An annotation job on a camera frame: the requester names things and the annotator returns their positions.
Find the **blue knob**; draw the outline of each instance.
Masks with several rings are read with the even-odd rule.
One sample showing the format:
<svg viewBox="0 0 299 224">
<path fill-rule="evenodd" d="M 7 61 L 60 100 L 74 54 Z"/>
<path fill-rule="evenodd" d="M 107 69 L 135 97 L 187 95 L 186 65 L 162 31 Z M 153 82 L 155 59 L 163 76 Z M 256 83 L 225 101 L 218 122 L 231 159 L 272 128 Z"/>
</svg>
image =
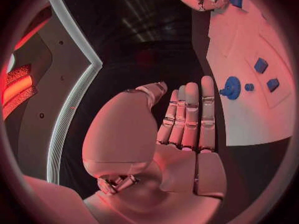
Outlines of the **blue knob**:
<svg viewBox="0 0 299 224">
<path fill-rule="evenodd" d="M 241 83 L 237 77 L 231 76 L 227 79 L 224 89 L 219 93 L 223 96 L 227 96 L 230 100 L 235 100 L 239 97 L 241 92 Z"/>
<path fill-rule="evenodd" d="M 254 84 L 251 84 L 251 83 L 246 84 L 245 85 L 245 90 L 246 91 L 253 91 L 254 90 Z"/>
</svg>

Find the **led light strip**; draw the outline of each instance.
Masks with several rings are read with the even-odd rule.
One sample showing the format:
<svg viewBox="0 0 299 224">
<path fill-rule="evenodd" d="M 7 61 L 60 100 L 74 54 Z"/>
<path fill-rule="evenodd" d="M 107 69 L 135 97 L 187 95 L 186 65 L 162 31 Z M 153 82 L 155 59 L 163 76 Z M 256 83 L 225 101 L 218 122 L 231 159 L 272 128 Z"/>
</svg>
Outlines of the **led light strip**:
<svg viewBox="0 0 299 224">
<path fill-rule="evenodd" d="M 52 132 L 48 150 L 47 181 L 59 184 L 60 160 L 68 128 L 84 94 L 102 68 L 102 61 L 79 29 L 63 0 L 50 0 L 50 3 L 64 28 L 91 62 L 68 95 Z"/>
</svg>

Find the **blue square button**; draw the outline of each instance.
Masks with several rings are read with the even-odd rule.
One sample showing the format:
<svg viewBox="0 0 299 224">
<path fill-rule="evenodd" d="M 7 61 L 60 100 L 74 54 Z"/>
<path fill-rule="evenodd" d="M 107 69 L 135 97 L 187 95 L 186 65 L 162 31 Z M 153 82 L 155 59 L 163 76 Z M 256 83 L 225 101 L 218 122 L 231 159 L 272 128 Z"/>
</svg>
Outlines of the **blue square button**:
<svg viewBox="0 0 299 224">
<path fill-rule="evenodd" d="M 267 86 L 269 88 L 270 92 L 273 92 L 278 86 L 279 86 L 279 81 L 278 79 L 271 79 L 267 82 Z"/>
<path fill-rule="evenodd" d="M 264 73 L 264 71 L 266 70 L 266 68 L 268 67 L 268 64 L 267 62 L 262 59 L 262 58 L 259 58 L 257 63 L 255 64 L 254 66 L 254 69 L 258 72 L 258 73 Z"/>
</svg>

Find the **orange glowing panel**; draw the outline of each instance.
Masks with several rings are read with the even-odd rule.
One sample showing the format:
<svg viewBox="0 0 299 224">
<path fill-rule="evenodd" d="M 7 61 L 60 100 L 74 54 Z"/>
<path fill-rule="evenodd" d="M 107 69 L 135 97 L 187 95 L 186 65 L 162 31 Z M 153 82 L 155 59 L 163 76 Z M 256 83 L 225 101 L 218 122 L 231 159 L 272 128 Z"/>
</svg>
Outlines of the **orange glowing panel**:
<svg viewBox="0 0 299 224">
<path fill-rule="evenodd" d="M 4 90 L 2 104 L 5 105 L 13 97 L 28 89 L 30 86 L 32 86 L 31 76 L 25 76 L 17 80 L 15 83 L 11 84 Z"/>
</svg>

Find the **white light strip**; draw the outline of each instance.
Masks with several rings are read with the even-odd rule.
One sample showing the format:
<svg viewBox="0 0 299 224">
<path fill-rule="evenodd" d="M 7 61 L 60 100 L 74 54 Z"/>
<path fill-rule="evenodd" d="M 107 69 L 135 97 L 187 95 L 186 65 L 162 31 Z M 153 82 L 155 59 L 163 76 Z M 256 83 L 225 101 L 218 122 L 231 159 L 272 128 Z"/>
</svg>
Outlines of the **white light strip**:
<svg viewBox="0 0 299 224">
<path fill-rule="evenodd" d="M 50 3 L 66 31 L 91 63 L 68 95 L 52 132 L 47 159 L 47 181 L 59 184 L 60 160 L 68 128 L 84 94 L 102 68 L 103 62 L 79 29 L 63 0 L 50 0 Z"/>
</svg>

